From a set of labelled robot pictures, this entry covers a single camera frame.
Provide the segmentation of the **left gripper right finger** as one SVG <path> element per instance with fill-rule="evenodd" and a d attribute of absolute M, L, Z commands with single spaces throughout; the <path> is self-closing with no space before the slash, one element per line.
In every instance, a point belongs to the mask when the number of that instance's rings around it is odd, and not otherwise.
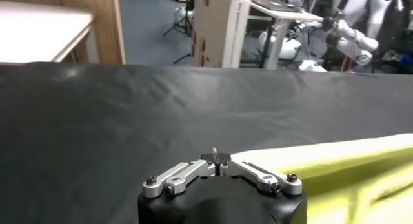
<path fill-rule="evenodd" d="M 280 190 L 289 196 L 303 193 L 303 182 L 293 173 L 271 172 L 250 162 L 233 160 L 226 160 L 219 167 L 221 175 L 241 176 L 262 192 L 276 193 Z"/>

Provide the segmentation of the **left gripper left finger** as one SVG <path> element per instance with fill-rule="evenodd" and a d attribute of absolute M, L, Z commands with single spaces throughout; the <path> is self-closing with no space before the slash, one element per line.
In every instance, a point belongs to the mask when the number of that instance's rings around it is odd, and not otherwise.
<path fill-rule="evenodd" d="M 158 176 L 150 176 L 143 183 L 143 196 L 157 198 L 163 192 L 173 196 L 185 192 L 196 178 L 216 174 L 217 152 L 202 154 L 197 161 L 180 162 Z"/>

